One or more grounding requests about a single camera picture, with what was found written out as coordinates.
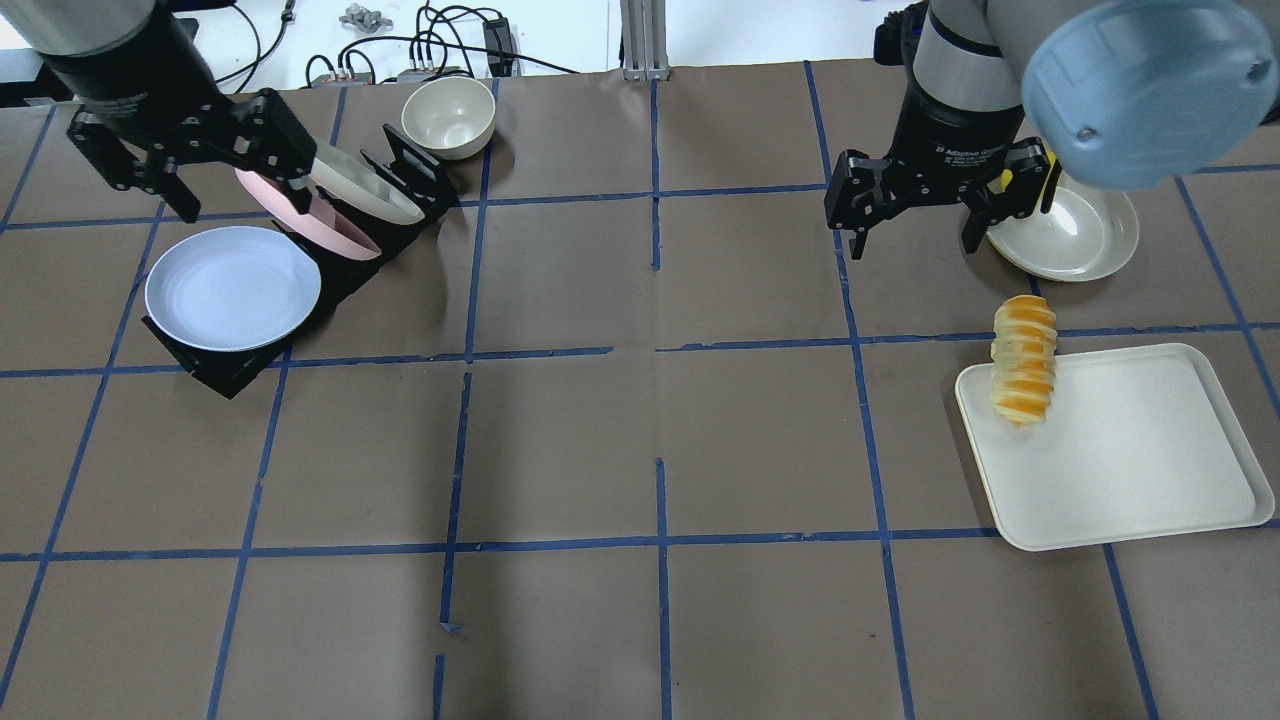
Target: dish rack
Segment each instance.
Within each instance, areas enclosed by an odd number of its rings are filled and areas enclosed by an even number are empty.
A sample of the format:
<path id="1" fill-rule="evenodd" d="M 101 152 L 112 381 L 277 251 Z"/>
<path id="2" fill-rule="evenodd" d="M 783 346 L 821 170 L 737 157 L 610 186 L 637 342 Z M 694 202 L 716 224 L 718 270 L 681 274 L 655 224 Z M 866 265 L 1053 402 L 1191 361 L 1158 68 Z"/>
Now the dish rack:
<path id="1" fill-rule="evenodd" d="M 349 260 L 311 243 L 301 234 L 276 223 L 276 228 L 320 268 L 320 297 L 316 300 L 315 307 L 293 332 L 280 340 L 253 350 L 236 352 L 192 347 L 166 334 L 150 316 L 142 318 L 142 324 L 151 331 L 151 334 L 191 377 L 227 398 L 236 397 L 287 347 L 333 315 L 343 300 L 378 274 L 383 265 L 394 260 L 402 250 L 422 234 L 428 225 L 434 224 L 449 208 L 458 204 L 458 193 L 439 160 L 420 150 L 389 124 L 383 124 L 383 133 L 387 136 L 393 160 L 384 165 L 370 158 L 364 150 L 360 152 L 361 156 L 379 177 L 421 208 L 425 217 L 408 225 L 388 223 L 333 197 L 324 188 L 317 188 L 321 196 L 362 229 L 381 249 L 383 254 L 372 260 Z"/>

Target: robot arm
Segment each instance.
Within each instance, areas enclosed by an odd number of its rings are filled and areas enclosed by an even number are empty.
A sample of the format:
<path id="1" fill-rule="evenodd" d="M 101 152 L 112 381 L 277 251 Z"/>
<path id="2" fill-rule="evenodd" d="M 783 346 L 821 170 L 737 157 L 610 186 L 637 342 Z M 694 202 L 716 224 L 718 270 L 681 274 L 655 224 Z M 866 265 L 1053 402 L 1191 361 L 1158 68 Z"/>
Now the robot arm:
<path id="1" fill-rule="evenodd" d="M 876 59 L 908 88 L 888 154 L 841 154 L 828 225 L 867 232 L 908 208 L 964 202 L 965 250 L 986 229 L 1052 201 L 1062 168 L 1129 190 L 1196 170 L 1275 114 L 1280 4 L 1268 0 L 933 0 L 891 14 Z M 996 192 L 1005 170 L 1012 179 Z"/>
<path id="2" fill-rule="evenodd" d="M 156 0 L 0 0 L 0 14 L 84 104 L 67 133 L 111 187 L 159 195 L 195 222 L 200 201 L 175 170 L 221 161 L 271 178 L 308 210 L 315 140 L 274 90 L 223 95 Z"/>

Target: white floor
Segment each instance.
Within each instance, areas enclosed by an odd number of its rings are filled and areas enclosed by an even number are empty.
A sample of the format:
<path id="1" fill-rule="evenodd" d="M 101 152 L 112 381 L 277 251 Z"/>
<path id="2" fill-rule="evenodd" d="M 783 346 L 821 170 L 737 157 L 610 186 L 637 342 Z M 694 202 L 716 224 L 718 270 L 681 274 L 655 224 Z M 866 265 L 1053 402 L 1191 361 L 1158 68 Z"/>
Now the white floor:
<path id="1" fill-rule="evenodd" d="M 264 49 L 280 27 L 283 0 L 239 0 L 253 18 Z M 253 76 L 247 90 L 259 87 L 293 88 L 305 85 L 305 67 L 311 55 L 333 59 L 353 40 L 370 37 L 338 17 L 349 0 L 300 0 L 296 22 Z M 362 0 L 394 20 L 392 29 L 379 35 L 412 35 L 419 0 Z M 724 65 L 869 58 L 876 26 L 884 14 L 908 5 L 908 0 L 668 0 L 667 53 L 672 65 Z M 445 3 L 436 3 L 443 8 Z M 572 68 L 600 72 L 618 67 L 622 19 L 618 0 L 486 0 L 472 6 L 492 6 L 511 20 L 517 51 Z M 215 76 L 243 67 L 255 56 L 253 37 L 244 19 L 232 9 L 184 14 L 200 20 L 196 47 Z M 465 45 L 484 46 L 480 22 L 475 17 L 454 23 Z M 19 45 L 6 26 L 0 26 L 0 47 Z M 452 41 L 452 33 L 444 29 Z M 369 42 L 360 47 L 374 61 L 378 79 L 408 67 L 408 44 Z M 460 61 L 454 51 L 453 60 Z M 484 54 L 474 53 L 477 76 L 488 73 Z M 362 61 L 353 59 L 357 69 Z M 316 64 L 316 72 L 323 72 Z M 520 61 L 520 74 L 554 73 L 534 63 Z M 236 82 L 224 83 L 234 90 Z"/>

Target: gray crumpled object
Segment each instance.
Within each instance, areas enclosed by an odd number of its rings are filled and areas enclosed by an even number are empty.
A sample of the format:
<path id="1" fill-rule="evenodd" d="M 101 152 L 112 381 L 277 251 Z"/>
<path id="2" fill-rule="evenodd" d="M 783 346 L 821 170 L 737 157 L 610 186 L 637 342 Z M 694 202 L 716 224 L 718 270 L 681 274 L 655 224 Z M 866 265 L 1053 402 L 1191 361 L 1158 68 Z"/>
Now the gray crumpled object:
<path id="1" fill-rule="evenodd" d="M 396 27 L 390 18 L 384 18 L 378 10 L 370 10 L 352 3 L 347 6 L 347 14 L 338 18 L 342 24 L 356 26 L 365 32 L 376 32 L 383 27 Z"/>

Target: pink plate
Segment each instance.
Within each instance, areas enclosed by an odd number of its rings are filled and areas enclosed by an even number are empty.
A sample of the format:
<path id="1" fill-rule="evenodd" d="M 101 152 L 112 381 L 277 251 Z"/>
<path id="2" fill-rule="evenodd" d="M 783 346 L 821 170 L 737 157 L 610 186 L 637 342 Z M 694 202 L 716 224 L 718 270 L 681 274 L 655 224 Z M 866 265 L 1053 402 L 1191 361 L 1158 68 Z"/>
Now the pink plate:
<path id="1" fill-rule="evenodd" d="M 352 260 L 372 260 L 383 254 L 381 249 L 364 231 L 338 213 L 323 197 L 312 197 L 311 213 L 300 215 L 289 200 L 262 176 L 236 170 L 236 177 L 253 196 L 253 200 L 257 200 L 262 208 L 275 215 L 275 219 L 320 247 Z"/>

